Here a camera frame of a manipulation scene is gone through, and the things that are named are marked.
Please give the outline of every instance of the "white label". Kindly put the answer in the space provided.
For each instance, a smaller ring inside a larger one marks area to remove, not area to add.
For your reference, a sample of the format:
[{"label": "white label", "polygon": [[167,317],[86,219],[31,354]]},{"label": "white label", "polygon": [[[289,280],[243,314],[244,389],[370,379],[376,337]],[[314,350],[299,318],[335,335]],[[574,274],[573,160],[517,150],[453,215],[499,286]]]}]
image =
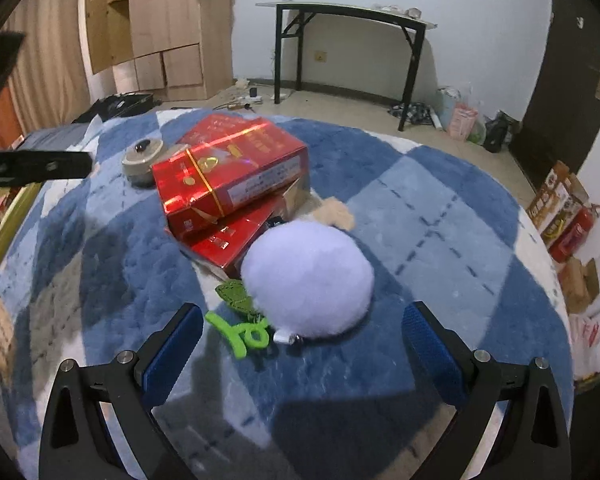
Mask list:
[{"label": "white label", "polygon": [[255,196],[273,189],[283,182],[291,180],[300,173],[300,156],[295,156],[272,166],[268,170],[250,176],[240,184],[230,188],[227,193],[234,207],[240,207]]}]

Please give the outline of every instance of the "tiled floor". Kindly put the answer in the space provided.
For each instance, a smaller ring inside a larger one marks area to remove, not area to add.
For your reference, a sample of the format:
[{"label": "tiled floor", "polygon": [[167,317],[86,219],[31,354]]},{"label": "tiled floor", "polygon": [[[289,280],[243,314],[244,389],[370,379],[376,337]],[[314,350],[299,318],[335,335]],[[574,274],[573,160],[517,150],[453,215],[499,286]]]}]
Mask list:
[{"label": "tiled floor", "polygon": [[[528,206],[535,196],[532,187],[509,152],[489,153],[476,144],[453,140],[445,132],[439,132],[431,126],[408,125],[404,132],[398,132],[398,119],[389,115],[386,107],[381,105],[314,92],[295,92],[286,89],[283,89],[283,92],[290,94],[289,97],[279,105],[275,105],[270,99],[273,88],[259,87],[258,93],[263,96],[264,102],[255,105],[254,111],[261,115],[279,114],[325,121],[415,140],[475,164],[506,187],[524,207]],[[173,106],[216,107],[233,101],[241,94],[243,92],[229,88],[207,101],[163,103],[156,109],[168,110]]]}]

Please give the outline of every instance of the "green plastic clip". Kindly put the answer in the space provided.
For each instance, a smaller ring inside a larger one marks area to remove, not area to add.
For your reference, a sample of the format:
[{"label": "green plastic clip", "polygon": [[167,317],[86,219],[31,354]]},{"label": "green plastic clip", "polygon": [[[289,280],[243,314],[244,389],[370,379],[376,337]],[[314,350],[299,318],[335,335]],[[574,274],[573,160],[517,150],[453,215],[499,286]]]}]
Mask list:
[{"label": "green plastic clip", "polygon": [[237,359],[247,357],[247,347],[263,349],[269,345],[269,321],[266,317],[257,323],[238,323],[233,326],[215,312],[207,312],[205,319],[227,339]]}]

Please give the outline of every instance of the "black table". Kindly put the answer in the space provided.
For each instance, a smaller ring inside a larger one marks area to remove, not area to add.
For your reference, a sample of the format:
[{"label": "black table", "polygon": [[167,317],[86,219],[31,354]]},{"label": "black table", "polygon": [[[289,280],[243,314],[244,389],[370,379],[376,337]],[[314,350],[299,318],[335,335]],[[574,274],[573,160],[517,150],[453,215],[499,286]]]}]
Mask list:
[{"label": "black table", "polygon": [[[296,69],[296,90],[302,89],[302,46],[304,44],[304,28],[314,18],[316,14],[333,14],[335,16],[351,16],[352,18],[361,18],[363,20],[371,20],[373,22],[387,23],[400,27],[404,33],[404,37],[411,46],[411,59],[409,62],[409,71],[407,73],[407,81],[404,85],[404,93],[402,94],[402,102],[404,109],[400,118],[399,131],[404,131],[404,123],[407,119],[409,103],[411,103],[411,95],[413,94],[413,86],[416,82],[416,74],[420,65],[420,54],[422,53],[422,44],[424,43],[424,34],[427,29],[436,28],[437,25],[423,20],[415,20],[397,14],[395,12],[387,12],[385,10],[375,10],[366,7],[346,6],[339,4],[324,4],[315,2],[271,2],[256,4],[259,7],[275,7],[276,8],[276,55],[274,69],[274,99],[276,104],[280,104],[280,63],[282,56],[282,40],[286,38],[298,38],[298,65]],[[283,11],[296,10],[298,14],[291,22],[282,28]],[[296,27],[294,32],[290,32],[293,27]],[[408,31],[415,32],[414,40],[409,36]]]}]

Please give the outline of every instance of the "blue checkered rug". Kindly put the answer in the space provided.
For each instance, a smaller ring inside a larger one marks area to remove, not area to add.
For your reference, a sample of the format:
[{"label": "blue checkered rug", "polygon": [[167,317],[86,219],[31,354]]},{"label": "blue checkered rug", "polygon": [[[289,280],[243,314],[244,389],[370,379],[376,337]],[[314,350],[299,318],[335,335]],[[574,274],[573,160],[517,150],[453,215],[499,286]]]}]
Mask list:
[{"label": "blue checkered rug", "polygon": [[[151,112],[90,128],[73,149],[93,152],[96,171],[46,183],[0,267],[0,338],[11,343],[0,355],[0,441],[29,479],[37,478],[46,402],[63,359],[99,364],[137,349],[186,301],[230,315],[216,279],[164,233],[155,190],[132,188],[120,164],[136,140],[171,144],[208,113]],[[354,214],[350,234],[376,272],[374,302],[344,337],[271,347],[240,362],[206,326],[168,402],[154,409],[198,478],[413,472],[450,416],[404,349],[400,320],[413,300],[470,348],[514,363],[546,357],[569,420],[564,301],[516,200],[475,166],[405,139],[273,120],[309,146],[314,192]],[[492,416],[493,435],[501,417]],[[143,478],[114,413],[106,418],[125,465]]]}]

